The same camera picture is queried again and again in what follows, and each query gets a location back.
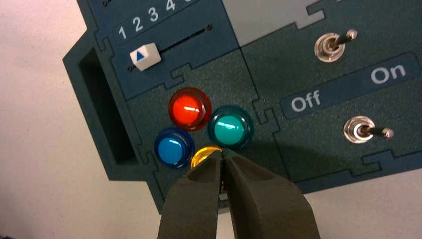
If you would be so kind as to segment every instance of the control panel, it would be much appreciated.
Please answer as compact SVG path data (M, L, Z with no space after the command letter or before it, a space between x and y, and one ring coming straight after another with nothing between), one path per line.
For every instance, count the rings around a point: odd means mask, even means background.
M418 0L78 3L70 80L109 179L158 211L222 148L304 193L422 167Z

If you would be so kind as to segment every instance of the illuminated button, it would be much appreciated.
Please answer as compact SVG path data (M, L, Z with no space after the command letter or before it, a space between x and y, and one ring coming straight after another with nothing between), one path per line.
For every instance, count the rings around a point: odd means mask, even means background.
M216 150L221 152L221 148L215 146L208 146L198 150L192 158L191 168L195 168L196 166L198 166L202 161L204 161Z
M167 128L159 133L154 147L158 159L173 168L189 165L195 152L192 138L179 128Z
M218 108L208 124L210 139L220 147L243 148L250 143L253 133L251 116L237 106Z
M242 122L235 116L223 116L217 120L214 126L214 134L217 140L227 145L239 143L244 132L245 128Z
M173 123L181 129L187 131L201 129L210 120L210 100L199 89L181 89L170 99L169 116Z

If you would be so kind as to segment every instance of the red button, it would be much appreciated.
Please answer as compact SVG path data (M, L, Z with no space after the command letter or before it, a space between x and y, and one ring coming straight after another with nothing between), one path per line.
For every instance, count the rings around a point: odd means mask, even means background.
M198 130L210 120L211 103L201 90L184 88L171 97L169 115L177 127L187 131Z

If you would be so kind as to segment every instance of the yellow button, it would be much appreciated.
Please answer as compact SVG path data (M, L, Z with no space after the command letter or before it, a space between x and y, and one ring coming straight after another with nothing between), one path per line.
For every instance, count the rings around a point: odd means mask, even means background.
M194 157L192 158L191 168L195 168L196 166L198 166L202 161L204 161L208 156L210 156L216 150L220 152L222 151L221 148L216 147L216 146L203 147L200 150L198 150L196 154L194 155Z

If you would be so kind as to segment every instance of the blue triangle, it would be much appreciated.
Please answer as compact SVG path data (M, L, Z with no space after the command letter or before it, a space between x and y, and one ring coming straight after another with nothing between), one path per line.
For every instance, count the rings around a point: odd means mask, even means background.
M136 61L140 61L144 58L144 55L142 55L139 51L136 54Z

